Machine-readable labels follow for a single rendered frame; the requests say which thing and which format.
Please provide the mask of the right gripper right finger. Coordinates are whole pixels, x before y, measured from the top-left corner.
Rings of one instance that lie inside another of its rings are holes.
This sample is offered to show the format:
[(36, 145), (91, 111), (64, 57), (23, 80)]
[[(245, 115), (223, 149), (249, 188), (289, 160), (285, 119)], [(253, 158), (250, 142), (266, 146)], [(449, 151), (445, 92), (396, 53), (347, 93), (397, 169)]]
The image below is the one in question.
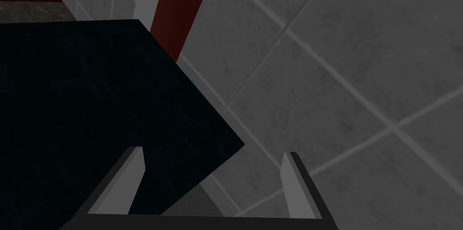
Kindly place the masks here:
[(289, 151), (284, 152), (280, 169), (289, 217), (300, 219), (321, 219), (315, 201), (309, 192), (301, 172)]

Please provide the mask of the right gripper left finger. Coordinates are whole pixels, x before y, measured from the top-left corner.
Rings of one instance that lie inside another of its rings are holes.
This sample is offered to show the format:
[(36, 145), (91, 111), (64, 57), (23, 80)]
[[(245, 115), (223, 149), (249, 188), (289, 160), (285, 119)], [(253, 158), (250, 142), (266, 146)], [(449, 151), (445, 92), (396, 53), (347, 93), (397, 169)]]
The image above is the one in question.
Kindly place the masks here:
[(86, 200), (86, 213), (127, 215), (145, 171), (142, 147), (129, 147)]

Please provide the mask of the dark red door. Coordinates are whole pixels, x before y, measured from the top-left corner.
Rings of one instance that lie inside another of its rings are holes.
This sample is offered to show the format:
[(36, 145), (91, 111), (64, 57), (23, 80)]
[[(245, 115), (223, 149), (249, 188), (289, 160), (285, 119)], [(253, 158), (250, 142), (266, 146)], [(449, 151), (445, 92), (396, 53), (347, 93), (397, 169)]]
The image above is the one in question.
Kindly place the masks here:
[(203, 0), (158, 0), (150, 32), (177, 61)]

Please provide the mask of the black table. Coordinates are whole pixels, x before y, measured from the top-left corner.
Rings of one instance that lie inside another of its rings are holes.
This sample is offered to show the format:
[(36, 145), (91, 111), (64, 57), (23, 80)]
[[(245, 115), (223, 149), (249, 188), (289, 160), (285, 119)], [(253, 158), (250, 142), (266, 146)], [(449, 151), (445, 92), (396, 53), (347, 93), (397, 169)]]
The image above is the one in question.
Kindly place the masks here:
[(243, 145), (138, 20), (0, 24), (0, 230), (59, 230), (132, 146), (160, 215)]

